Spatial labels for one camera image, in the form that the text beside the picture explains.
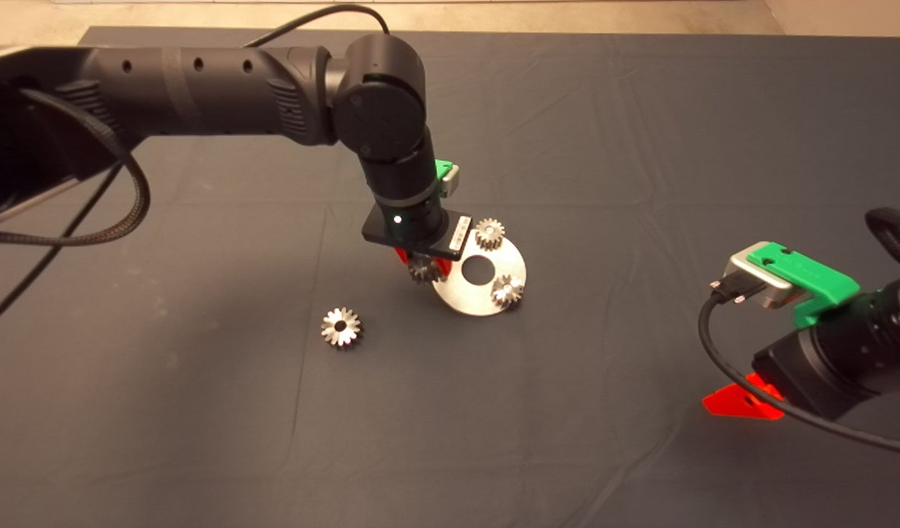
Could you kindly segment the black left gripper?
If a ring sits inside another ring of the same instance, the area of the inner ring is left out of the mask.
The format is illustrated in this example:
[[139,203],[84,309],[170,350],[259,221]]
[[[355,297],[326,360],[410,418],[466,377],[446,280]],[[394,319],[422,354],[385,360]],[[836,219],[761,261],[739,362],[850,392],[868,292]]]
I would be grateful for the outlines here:
[[471,228],[471,217],[435,206],[432,208],[383,208],[373,206],[362,237],[368,243],[394,248],[403,265],[409,255],[432,257],[439,279],[450,274],[450,261],[462,258]]

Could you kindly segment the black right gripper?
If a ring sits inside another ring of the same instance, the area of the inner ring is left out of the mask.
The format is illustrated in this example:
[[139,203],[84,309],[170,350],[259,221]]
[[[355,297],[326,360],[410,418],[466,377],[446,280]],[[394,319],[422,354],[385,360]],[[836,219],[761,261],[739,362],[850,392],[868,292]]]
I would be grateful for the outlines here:
[[[792,331],[756,352],[753,369],[793,406],[817,417],[836,420],[868,401],[868,393],[842,380],[816,347],[809,329]],[[731,384],[702,398],[715,417],[778,420],[784,412],[759,400],[744,388]]]

